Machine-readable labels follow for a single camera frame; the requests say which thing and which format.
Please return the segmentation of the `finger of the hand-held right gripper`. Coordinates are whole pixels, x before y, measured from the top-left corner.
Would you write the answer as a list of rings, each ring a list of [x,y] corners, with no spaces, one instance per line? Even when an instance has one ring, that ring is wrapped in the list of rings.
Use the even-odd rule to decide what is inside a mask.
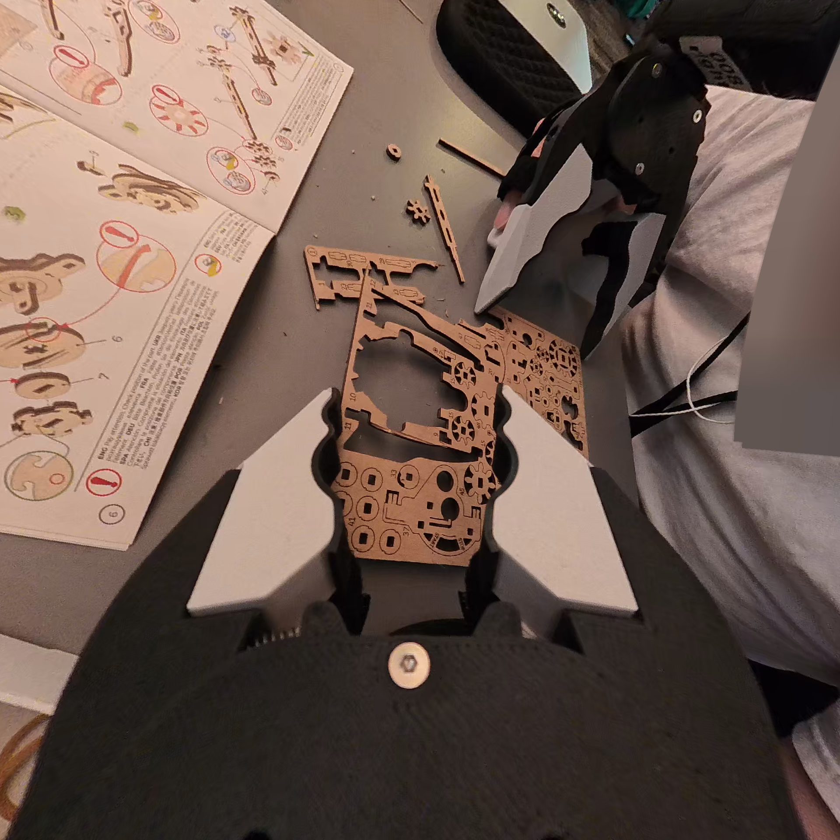
[[[661,214],[636,214],[602,222],[582,241],[580,296],[593,307],[581,340],[582,359],[631,308],[648,275],[664,222]]]
[[[522,269],[541,253],[552,227],[578,212],[592,191],[592,158],[582,142],[561,161],[558,142],[546,143],[531,184],[497,240],[481,281],[474,313],[486,312],[517,284]]]

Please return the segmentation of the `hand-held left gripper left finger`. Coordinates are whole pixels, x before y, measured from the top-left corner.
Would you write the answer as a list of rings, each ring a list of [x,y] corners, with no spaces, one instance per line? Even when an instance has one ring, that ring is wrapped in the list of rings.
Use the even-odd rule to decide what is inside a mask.
[[[319,459],[334,444],[329,409],[339,399],[335,388],[321,391],[242,462],[187,601],[190,616],[256,609],[272,631],[286,632],[334,592],[329,554],[340,515]]]

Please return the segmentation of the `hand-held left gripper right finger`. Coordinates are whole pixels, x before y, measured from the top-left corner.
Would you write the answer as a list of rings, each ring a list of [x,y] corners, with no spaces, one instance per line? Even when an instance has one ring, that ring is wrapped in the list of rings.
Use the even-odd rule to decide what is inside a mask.
[[[498,555],[493,592],[535,636],[553,635],[567,611],[635,616],[592,465],[509,386],[500,399],[508,409],[500,433],[512,454],[487,520]]]

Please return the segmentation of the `slotted wooden stick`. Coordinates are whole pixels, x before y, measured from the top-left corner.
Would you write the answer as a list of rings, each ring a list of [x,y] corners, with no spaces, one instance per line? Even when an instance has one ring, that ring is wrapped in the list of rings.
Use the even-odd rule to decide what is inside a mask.
[[[458,277],[458,282],[461,285],[464,285],[466,283],[466,278],[462,266],[460,264],[454,231],[448,219],[448,214],[446,212],[444,201],[440,193],[439,185],[436,183],[436,181],[430,174],[426,174],[424,179],[424,186],[432,199],[437,223],[441,235],[444,238],[444,242],[446,244],[448,252],[453,261],[453,265],[455,267],[456,274]]]

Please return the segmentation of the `wooden sheet with round parts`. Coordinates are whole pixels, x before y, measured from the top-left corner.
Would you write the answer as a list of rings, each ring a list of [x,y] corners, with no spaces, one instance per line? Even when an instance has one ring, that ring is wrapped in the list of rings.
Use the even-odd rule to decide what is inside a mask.
[[[434,426],[389,427],[357,385],[356,362],[374,343],[405,335],[460,395]],[[480,549],[496,473],[496,404],[505,365],[495,333],[452,324],[366,278],[341,398],[340,467],[332,488],[356,557],[466,568]]]

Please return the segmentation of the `thin wooden strip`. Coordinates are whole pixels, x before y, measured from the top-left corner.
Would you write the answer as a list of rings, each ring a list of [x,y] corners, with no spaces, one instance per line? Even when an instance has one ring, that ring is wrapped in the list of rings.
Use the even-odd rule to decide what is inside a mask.
[[[507,171],[501,169],[499,166],[486,161],[476,154],[469,152],[468,150],[458,146],[456,143],[453,143],[450,140],[445,138],[439,138],[437,140],[437,145],[443,148],[445,151],[455,155],[460,160],[469,163],[470,165],[474,165],[475,167],[481,169],[483,172],[487,172],[490,175],[495,176],[498,179],[504,177]]]

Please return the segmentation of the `white rounded device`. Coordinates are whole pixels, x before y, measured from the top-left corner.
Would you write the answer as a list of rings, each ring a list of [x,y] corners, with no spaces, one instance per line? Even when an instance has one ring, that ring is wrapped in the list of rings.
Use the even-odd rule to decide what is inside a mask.
[[[592,66],[586,27],[571,2],[500,3],[560,65],[581,93],[592,89]]]

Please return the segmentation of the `white cardboard box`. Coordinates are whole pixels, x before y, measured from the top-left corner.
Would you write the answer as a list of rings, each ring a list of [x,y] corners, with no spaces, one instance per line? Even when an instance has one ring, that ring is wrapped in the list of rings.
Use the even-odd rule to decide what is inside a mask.
[[[1,636],[1,838],[29,786],[40,746],[77,657]]]

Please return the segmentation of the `open instruction booklet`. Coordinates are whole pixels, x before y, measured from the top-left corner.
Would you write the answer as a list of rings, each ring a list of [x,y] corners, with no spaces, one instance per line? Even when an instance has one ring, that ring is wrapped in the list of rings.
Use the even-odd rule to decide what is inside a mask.
[[[267,2],[1,2],[1,530],[126,550],[352,66]]]

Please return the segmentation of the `small wooden frame offcut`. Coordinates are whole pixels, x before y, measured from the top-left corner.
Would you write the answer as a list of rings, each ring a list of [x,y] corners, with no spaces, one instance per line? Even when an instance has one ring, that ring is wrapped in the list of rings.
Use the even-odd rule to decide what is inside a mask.
[[[303,251],[314,306],[338,298],[359,299],[365,280],[378,287],[389,287],[398,298],[423,305],[426,297],[415,286],[396,282],[410,278],[417,268],[436,270],[440,264],[431,259],[384,255],[352,248],[308,245]]]

